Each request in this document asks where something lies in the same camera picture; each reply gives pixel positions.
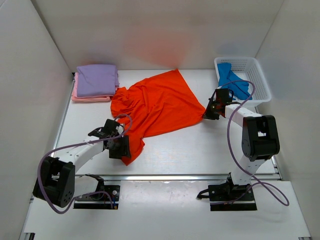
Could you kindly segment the orange t shirt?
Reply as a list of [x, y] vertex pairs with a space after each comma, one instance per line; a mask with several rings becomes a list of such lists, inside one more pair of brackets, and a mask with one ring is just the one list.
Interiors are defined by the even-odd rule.
[[169, 133], [198, 124], [205, 108], [189, 88], [179, 70], [145, 78], [130, 88], [121, 87], [111, 99], [113, 117], [120, 116], [129, 137], [131, 164], [142, 152], [144, 138]]

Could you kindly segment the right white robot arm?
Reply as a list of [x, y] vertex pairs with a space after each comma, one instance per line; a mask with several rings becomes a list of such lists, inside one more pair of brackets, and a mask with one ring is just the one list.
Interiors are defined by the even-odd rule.
[[233, 92], [227, 88], [218, 88], [209, 98], [203, 114], [204, 119], [228, 119], [227, 143], [230, 144], [230, 126], [236, 123], [242, 127], [242, 157], [235, 160], [236, 169], [227, 177], [224, 185], [230, 193], [244, 192], [251, 178], [267, 160], [280, 151], [280, 142], [275, 117], [253, 112], [240, 103], [233, 101]]

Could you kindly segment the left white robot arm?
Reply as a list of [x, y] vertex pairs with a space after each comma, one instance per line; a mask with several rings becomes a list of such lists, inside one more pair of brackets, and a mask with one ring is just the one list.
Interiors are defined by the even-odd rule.
[[80, 143], [59, 147], [62, 155], [53, 157], [46, 154], [39, 163], [37, 179], [32, 194], [46, 201], [58, 214], [65, 213], [73, 201], [90, 199], [108, 201], [116, 209], [114, 190], [107, 190], [102, 177], [87, 173], [76, 176], [77, 172], [95, 156], [108, 151], [109, 158], [130, 157], [129, 136], [124, 124], [107, 119], [104, 126], [88, 133]]

